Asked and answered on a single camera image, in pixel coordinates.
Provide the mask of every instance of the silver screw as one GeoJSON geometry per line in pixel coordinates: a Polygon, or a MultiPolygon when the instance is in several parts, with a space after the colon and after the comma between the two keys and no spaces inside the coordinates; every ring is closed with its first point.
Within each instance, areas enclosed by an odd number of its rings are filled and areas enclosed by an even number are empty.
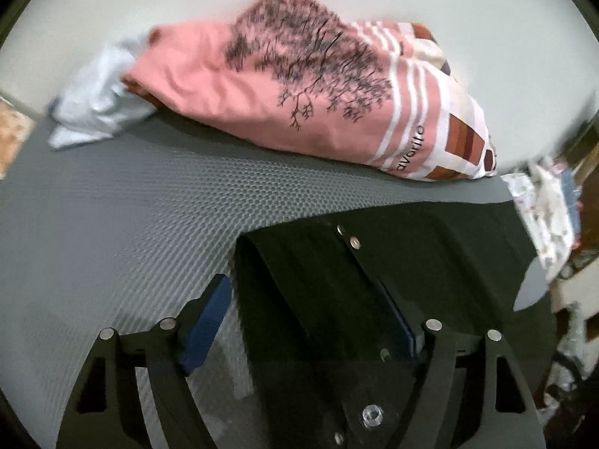
{"type": "Polygon", "coordinates": [[[441,331],[441,328],[443,327],[443,325],[441,324],[441,321],[437,321],[436,319],[427,320],[426,326],[431,331],[441,331]]]}
{"type": "Polygon", "coordinates": [[[362,411],[362,422],[368,429],[383,423],[383,409],[378,405],[369,405],[362,411]]]}
{"type": "Polygon", "coordinates": [[[487,336],[489,336],[489,339],[492,341],[501,341],[501,333],[498,330],[490,329],[487,332],[487,336]]]}
{"type": "Polygon", "coordinates": [[[353,249],[355,250],[359,250],[360,249],[360,240],[358,238],[356,238],[355,236],[352,236],[349,239],[349,244],[352,246],[353,249]]]}
{"type": "Polygon", "coordinates": [[[174,317],[165,317],[162,321],[160,321],[160,329],[164,331],[170,331],[176,325],[177,320],[174,317]]]}
{"type": "Polygon", "coordinates": [[[109,340],[114,335],[115,330],[112,327],[106,327],[100,331],[100,339],[103,339],[104,341],[109,340]]]}

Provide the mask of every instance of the tree print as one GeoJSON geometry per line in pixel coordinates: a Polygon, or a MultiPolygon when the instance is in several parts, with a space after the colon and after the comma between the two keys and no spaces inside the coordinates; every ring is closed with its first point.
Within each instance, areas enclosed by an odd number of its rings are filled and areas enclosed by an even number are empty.
{"type": "Polygon", "coordinates": [[[340,18],[314,0],[260,0],[233,25],[226,51],[231,69],[253,63],[281,84],[278,106],[291,101],[291,126],[314,115],[323,95],[327,111],[358,121],[391,98],[376,53],[346,32],[340,18]]]}

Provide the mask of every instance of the black fabric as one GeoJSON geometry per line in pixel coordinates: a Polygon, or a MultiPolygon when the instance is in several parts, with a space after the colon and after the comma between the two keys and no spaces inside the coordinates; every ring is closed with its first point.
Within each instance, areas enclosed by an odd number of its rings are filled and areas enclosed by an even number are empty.
{"type": "Polygon", "coordinates": [[[242,236],[238,305],[273,447],[331,447],[336,431],[385,447],[405,428],[422,364],[405,357],[405,332],[378,281],[424,319],[504,333],[534,390],[556,344],[548,299],[513,311],[535,256],[511,202],[369,208],[242,236]],[[386,407],[385,430],[362,426],[369,403],[386,407]]]}

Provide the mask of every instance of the white cloth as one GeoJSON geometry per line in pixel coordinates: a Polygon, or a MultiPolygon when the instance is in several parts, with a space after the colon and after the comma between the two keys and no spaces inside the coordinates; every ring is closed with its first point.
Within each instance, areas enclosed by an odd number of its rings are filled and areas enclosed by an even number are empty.
{"type": "Polygon", "coordinates": [[[550,167],[529,163],[531,177],[505,174],[516,209],[528,230],[547,281],[552,281],[570,257],[574,230],[559,176],[550,167]]]}
{"type": "Polygon", "coordinates": [[[59,122],[49,139],[52,148],[112,138],[155,112],[152,104],[128,92],[121,82],[147,46],[147,34],[126,38],[106,46],[77,73],[52,109],[59,122]]]}

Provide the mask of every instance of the perforated surface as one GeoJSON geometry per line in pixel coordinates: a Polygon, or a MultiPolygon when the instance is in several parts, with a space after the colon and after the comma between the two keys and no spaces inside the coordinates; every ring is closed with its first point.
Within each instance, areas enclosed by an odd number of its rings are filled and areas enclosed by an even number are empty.
{"type": "MultiPolygon", "coordinates": [[[[402,181],[262,150],[170,114],[60,153],[46,145],[52,125],[38,125],[0,183],[0,385],[43,448],[56,443],[98,331],[177,314],[230,272],[240,232],[402,202],[510,201],[498,178],[402,181]]],[[[266,447],[236,308],[190,384],[219,447],[266,447]]],[[[153,446],[166,448],[143,370],[139,385],[153,446]]]]}

